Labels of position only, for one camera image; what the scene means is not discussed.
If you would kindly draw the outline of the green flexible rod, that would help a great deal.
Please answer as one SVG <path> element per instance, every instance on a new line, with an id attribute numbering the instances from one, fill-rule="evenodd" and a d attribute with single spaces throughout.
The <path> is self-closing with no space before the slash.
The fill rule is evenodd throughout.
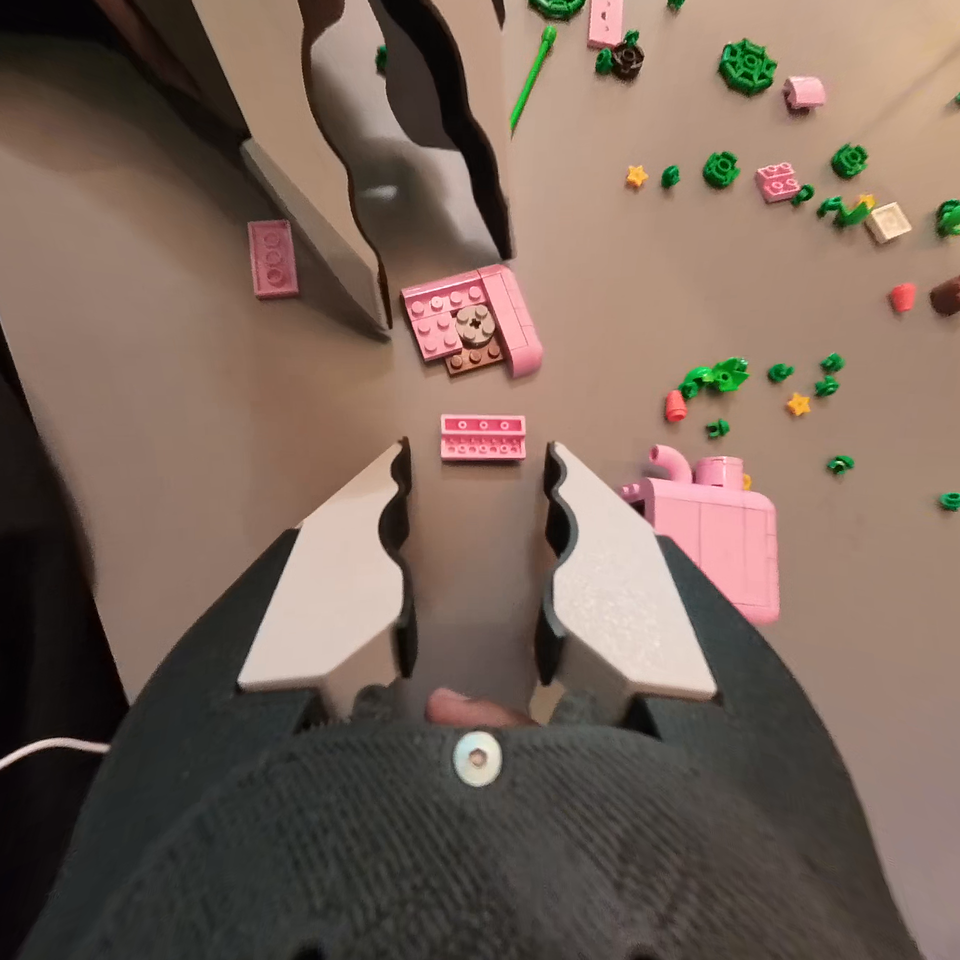
<path id="1" fill-rule="evenodd" d="M 509 124 L 511 136 L 513 136 L 517 129 L 532 91 L 534 90 L 534 86 L 542 73 L 545 62 L 553 49 L 556 39 L 557 28 L 552 23 L 548 23 L 542 31 L 534 59 L 510 112 Z"/>

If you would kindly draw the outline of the white square tile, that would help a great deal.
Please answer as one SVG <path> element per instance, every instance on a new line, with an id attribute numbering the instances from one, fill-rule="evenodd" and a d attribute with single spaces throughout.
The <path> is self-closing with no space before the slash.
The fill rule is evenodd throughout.
<path id="1" fill-rule="evenodd" d="M 864 221 L 873 242 L 878 246 L 889 244 L 912 232 L 912 224 L 896 201 L 875 206 Z"/>

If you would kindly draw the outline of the pink hollow brick pair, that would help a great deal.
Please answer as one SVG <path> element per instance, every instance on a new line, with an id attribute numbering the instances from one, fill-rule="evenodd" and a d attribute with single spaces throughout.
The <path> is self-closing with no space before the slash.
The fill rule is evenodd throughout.
<path id="1" fill-rule="evenodd" d="M 442 414 L 442 462 L 522 462 L 526 458 L 526 419 L 509 414 Z"/>

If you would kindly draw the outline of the person's black jacket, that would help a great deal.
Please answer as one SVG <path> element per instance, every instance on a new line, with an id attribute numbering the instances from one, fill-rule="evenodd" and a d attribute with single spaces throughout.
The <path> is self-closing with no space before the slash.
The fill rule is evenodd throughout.
<path id="1" fill-rule="evenodd" d="M 2 337 L 2 757 L 51 738 L 108 743 L 127 709 L 72 505 Z M 101 762 L 45 748 L 2 770 L 2 958 L 41 913 Z"/>

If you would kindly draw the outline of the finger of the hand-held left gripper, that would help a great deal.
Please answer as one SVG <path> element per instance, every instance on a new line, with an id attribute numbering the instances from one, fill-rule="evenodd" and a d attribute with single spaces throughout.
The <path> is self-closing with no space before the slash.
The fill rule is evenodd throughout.
<path id="1" fill-rule="evenodd" d="M 386 95 L 420 147 L 458 152 L 498 255 L 516 255 L 503 2 L 372 1 L 387 47 Z"/>
<path id="2" fill-rule="evenodd" d="M 373 337 L 391 338 L 382 258 L 358 219 L 354 177 L 314 95 L 313 44 L 345 2 L 194 1 L 249 136 L 258 183 L 352 301 Z"/>

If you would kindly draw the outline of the plain green web piece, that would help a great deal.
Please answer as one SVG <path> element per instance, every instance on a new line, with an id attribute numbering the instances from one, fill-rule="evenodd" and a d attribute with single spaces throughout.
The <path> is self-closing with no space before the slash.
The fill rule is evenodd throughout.
<path id="1" fill-rule="evenodd" d="M 764 46 L 743 38 L 725 44 L 717 69 L 730 90 L 752 97 L 771 88 L 777 65 Z"/>

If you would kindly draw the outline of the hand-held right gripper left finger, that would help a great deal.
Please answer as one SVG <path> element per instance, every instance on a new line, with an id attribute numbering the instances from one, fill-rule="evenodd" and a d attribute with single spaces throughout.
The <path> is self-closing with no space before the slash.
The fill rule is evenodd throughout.
<path id="1" fill-rule="evenodd" d="M 409 566 L 412 458 L 400 438 L 313 510 L 239 672 L 244 692 L 308 690 L 348 719 L 367 688 L 411 676 L 418 629 Z"/>

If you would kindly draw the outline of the pink brick animal body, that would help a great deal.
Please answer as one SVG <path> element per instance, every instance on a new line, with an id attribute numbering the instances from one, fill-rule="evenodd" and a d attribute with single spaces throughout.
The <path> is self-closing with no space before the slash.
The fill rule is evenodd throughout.
<path id="1" fill-rule="evenodd" d="M 781 615 L 777 512 L 746 486 L 743 460 L 726 455 L 691 465 L 677 449 L 649 450 L 654 473 L 621 486 L 621 498 L 666 536 L 755 626 Z"/>

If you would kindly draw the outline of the pink smiley face tile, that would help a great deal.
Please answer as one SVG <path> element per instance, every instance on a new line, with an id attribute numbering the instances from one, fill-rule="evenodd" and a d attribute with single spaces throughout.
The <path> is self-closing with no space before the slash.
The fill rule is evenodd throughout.
<path id="1" fill-rule="evenodd" d="M 589 1 L 586 45 L 592 50 L 612 49 L 624 35 L 625 2 L 621 0 Z"/>

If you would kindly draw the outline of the pink brick block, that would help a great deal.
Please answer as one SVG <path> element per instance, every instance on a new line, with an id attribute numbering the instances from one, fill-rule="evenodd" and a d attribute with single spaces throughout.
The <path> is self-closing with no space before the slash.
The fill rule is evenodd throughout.
<path id="1" fill-rule="evenodd" d="M 423 361 L 443 361 L 451 378 L 498 364 L 506 364 L 512 378 L 541 368 L 544 348 L 509 267 L 408 286 L 401 295 Z"/>

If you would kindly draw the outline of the pink three-stud plate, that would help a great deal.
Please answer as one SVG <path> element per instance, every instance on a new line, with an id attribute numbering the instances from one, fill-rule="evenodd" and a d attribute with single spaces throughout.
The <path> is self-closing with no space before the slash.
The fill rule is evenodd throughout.
<path id="1" fill-rule="evenodd" d="M 296 297 L 299 282 L 290 222 L 250 221 L 246 229 L 251 280 L 258 300 Z"/>

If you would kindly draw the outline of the person's right hand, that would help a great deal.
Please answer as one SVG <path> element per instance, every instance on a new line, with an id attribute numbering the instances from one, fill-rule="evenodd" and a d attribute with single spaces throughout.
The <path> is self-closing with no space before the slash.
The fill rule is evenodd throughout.
<path id="1" fill-rule="evenodd" d="M 445 687 L 428 696 L 424 719 L 432 724 L 463 729 L 538 726 L 537 721 L 522 711 Z"/>

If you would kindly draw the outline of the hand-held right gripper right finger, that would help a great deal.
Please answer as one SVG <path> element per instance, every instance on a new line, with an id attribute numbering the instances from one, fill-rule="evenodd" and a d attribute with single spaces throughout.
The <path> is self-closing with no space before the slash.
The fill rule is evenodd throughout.
<path id="1" fill-rule="evenodd" d="M 563 443 L 547 444 L 554 555 L 534 631 L 538 686 L 587 694 L 617 724 L 638 697 L 719 693 L 652 526 Z"/>

